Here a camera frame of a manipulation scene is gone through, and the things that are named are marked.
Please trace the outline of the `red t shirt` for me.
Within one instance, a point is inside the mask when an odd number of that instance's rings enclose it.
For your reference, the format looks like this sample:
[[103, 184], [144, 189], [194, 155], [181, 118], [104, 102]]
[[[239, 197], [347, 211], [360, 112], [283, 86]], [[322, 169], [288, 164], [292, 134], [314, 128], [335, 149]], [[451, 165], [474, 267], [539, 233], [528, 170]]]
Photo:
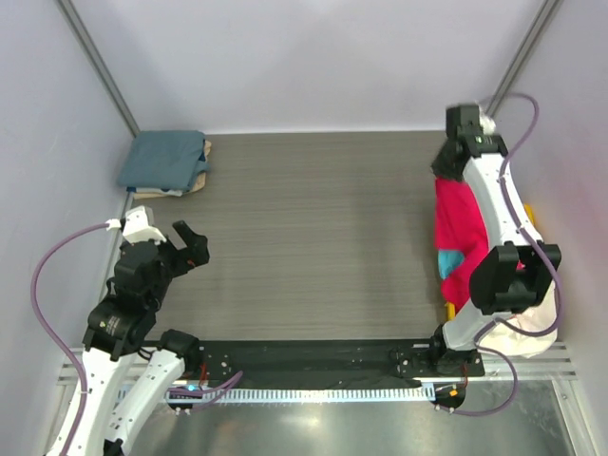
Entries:
[[434, 246], [437, 250], [457, 250], [465, 255], [462, 265], [444, 280], [443, 299], [458, 313], [470, 298], [469, 280], [490, 248], [477, 201], [464, 182], [437, 178], [435, 188]]

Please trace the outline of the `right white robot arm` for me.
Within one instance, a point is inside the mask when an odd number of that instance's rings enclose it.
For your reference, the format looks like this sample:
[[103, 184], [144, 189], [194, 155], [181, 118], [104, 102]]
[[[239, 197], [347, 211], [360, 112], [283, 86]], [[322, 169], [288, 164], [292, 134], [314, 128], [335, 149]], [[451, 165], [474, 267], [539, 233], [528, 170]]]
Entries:
[[436, 363], [476, 350], [532, 357], [557, 339], [561, 249], [529, 217], [511, 157], [477, 104], [446, 109], [431, 170], [441, 293], [454, 314], [433, 336]]

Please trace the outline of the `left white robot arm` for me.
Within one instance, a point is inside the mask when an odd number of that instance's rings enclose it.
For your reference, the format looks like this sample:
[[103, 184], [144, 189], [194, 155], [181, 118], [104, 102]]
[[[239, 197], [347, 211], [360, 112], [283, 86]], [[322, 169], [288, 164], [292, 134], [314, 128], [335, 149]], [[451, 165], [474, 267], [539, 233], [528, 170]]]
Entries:
[[65, 350], [78, 383], [50, 455], [128, 454], [165, 392], [201, 363], [200, 340], [168, 330], [132, 390], [120, 404], [115, 402], [141, 358], [169, 285], [207, 264], [210, 254], [207, 237], [183, 220], [173, 224], [184, 242], [180, 249], [150, 223], [139, 226], [133, 218], [113, 219], [105, 227], [120, 230], [124, 241], [107, 292], [87, 318], [82, 355]]

